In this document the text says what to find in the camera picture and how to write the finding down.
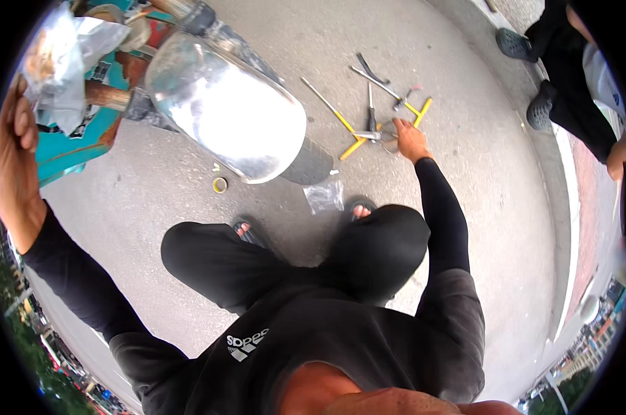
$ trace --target printed logo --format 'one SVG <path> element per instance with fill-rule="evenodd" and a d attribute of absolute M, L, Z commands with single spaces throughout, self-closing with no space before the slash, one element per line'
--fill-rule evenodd
<path fill-rule="evenodd" d="M 228 347 L 228 352 L 230 352 L 230 355 L 238 362 L 241 362 L 249 356 L 249 353 L 256 349 L 256 346 L 265 338 L 268 331 L 269 329 L 264 329 L 260 333 L 256 333 L 246 339 L 227 336 L 226 339 L 228 346 L 232 346 Z"/>

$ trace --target screwdriver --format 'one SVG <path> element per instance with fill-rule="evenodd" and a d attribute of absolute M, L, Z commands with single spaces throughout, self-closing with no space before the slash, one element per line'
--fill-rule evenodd
<path fill-rule="evenodd" d="M 371 89 L 371 83 L 368 83 L 368 122 L 366 126 L 367 131 L 376 132 L 377 122 L 375 121 L 375 107 L 373 106 L 373 90 Z"/>

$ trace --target person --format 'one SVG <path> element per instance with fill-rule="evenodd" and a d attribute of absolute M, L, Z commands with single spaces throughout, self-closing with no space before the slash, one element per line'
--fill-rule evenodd
<path fill-rule="evenodd" d="M 176 278 L 240 317 L 196 359 L 153 336 L 39 195 L 37 127 L 17 81 L 0 112 L 0 218 L 26 264 L 97 330 L 145 414 L 516 414 L 484 387 L 484 316 L 463 212 L 425 136 L 394 119 L 421 184 L 415 210 L 356 199 L 329 256 L 291 266 L 264 230 L 184 222 L 163 238 Z M 430 252 L 414 316 L 384 304 Z"/>
<path fill-rule="evenodd" d="M 617 140 L 613 128 L 594 100 L 626 119 L 624 99 L 592 35 L 567 0 L 546 0 L 538 21 L 521 36 L 509 29 L 496 33 L 500 51 L 512 58 L 537 62 L 541 58 L 549 80 L 527 107 L 534 129 L 548 120 L 578 137 L 613 180 L 624 176 L 626 131 Z"/>

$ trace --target bare foot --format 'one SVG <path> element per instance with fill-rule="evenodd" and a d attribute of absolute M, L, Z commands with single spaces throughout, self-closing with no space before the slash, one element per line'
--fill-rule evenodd
<path fill-rule="evenodd" d="M 241 236 L 244 234 L 244 232 L 248 231 L 249 229 L 251 229 L 251 225 L 247 224 L 246 222 L 241 224 L 241 228 L 239 228 L 237 230 L 237 235 L 239 235 L 239 237 L 241 238 Z"/>
<path fill-rule="evenodd" d="M 371 211 L 363 207 L 362 204 L 358 204 L 357 206 L 355 206 L 355 209 L 352 210 L 352 214 L 361 219 L 366 218 L 368 215 L 370 215 Z"/>

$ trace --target sandal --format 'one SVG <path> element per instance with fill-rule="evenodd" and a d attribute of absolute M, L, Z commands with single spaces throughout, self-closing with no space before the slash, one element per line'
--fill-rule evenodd
<path fill-rule="evenodd" d="M 498 43 L 500 52 L 510 58 L 522 59 L 523 61 L 536 63 L 537 58 L 530 56 L 532 47 L 526 37 L 519 35 L 513 30 L 498 29 L 495 34 L 495 40 Z"/>
<path fill-rule="evenodd" d="M 357 206 L 358 204 L 367 208 L 369 211 L 371 211 L 371 213 L 377 210 L 377 206 L 375 206 L 375 203 L 371 199 L 368 199 L 366 196 L 355 196 L 346 202 L 346 208 L 343 211 L 341 223 L 349 224 L 359 219 L 358 216 L 355 216 L 354 213 L 352 213 L 352 211 L 354 211 L 355 209 L 355 206 Z"/>
<path fill-rule="evenodd" d="M 279 260 L 285 261 L 285 257 L 280 251 L 278 251 L 271 239 L 269 238 L 265 229 L 260 225 L 260 223 L 253 216 L 249 216 L 248 214 L 240 214 L 232 221 L 232 228 L 236 233 L 241 225 L 247 223 L 251 225 L 251 228 L 243 233 L 240 239 L 244 242 L 248 242 L 249 244 L 258 245 L 261 248 L 267 249 L 271 251 L 275 257 Z"/>
<path fill-rule="evenodd" d="M 527 107 L 525 117 L 533 129 L 545 129 L 549 125 L 550 113 L 553 109 L 553 100 L 557 95 L 555 87 L 547 80 L 543 80 L 539 87 L 539 94 L 534 97 Z"/>

